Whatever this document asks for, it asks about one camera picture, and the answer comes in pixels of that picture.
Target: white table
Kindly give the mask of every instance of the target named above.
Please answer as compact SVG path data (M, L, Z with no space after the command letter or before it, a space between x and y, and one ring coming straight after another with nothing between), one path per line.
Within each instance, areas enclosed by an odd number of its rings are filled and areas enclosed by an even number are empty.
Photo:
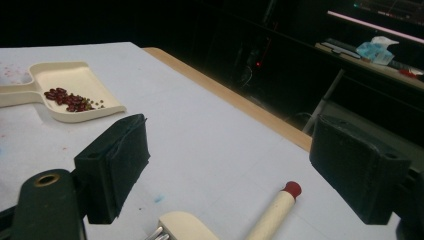
M85 61L127 107L76 124L54 120L42 104L1 108L0 211L16 204L26 179L54 168L73 170L73 158L110 125L143 113L150 163L112 225L86 222L90 240L144 239L159 216L176 210L197 216L221 239L243 239L291 180L303 193L275 239L396 239L399 218L393 214L387 226L363 224L312 167L308 147L291 134L296 130L279 132L273 126L283 122L261 121L264 111L253 116L246 109L254 107L240 97L233 98L241 101L235 106L146 51L131 43L0 49L1 84L28 81L26 70L35 63Z

